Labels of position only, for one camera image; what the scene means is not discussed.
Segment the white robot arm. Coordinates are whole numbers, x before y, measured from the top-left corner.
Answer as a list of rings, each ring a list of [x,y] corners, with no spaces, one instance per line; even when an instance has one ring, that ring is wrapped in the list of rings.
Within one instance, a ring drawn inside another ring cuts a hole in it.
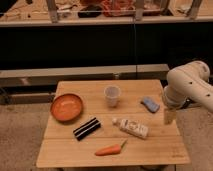
[[[173,122],[176,112],[191,99],[213,113],[213,86],[209,84],[210,69],[203,61],[193,61],[171,69],[166,76],[162,100],[164,124]]]

